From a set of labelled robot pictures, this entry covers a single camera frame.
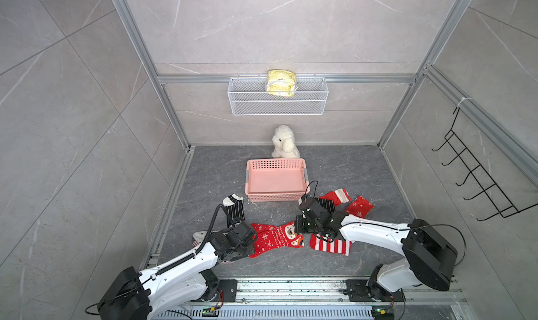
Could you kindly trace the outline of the red white striped sock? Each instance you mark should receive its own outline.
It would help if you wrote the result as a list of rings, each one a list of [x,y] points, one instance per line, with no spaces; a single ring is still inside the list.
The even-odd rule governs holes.
[[[351,241],[333,240],[329,242],[320,239],[316,235],[312,235],[310,238],[310,247],[312,249],[330,254],[349,256],[352,245],[353,243]]]

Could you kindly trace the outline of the red snowflake bear sock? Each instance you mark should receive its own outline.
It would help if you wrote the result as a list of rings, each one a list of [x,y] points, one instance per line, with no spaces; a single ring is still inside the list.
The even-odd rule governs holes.
[[[256,231],[257,239],[254,244],[254,253],[250,258],[256,258],[277,248],[302,248],[304,246],[304,236],[296,232],[294,222],[280,226],[252,223],[252,227]]]

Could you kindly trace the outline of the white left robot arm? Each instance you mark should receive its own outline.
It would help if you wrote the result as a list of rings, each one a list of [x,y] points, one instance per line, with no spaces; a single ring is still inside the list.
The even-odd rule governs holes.
[[[224,210],[224,205],[217,206],[200,244],[162,265],[123,270],[85,313],[101,319],[152,319],[186,302],[222,301],[224,293],[212,268],[251,256],[257,240],[255,229],[241,219],[227,230],[214,231]]]

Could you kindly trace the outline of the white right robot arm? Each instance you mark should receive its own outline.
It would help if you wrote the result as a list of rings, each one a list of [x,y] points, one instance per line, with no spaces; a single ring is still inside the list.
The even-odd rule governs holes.
[[[314,249],[348,254],[355,242],[391,250],[402,259],[377,265],[367,281],[370,298],[380,301],[404,288],[425,285],[436,291],[448,291],[454,269],[465,259],[436,229],[422,219],[410,223],[385,223],[369,220],[366,215],[374,207],[358,197],[346,210],[336,210],[330,199],[303,195],[299,201],[301,214],[295,230],[310,234]]]

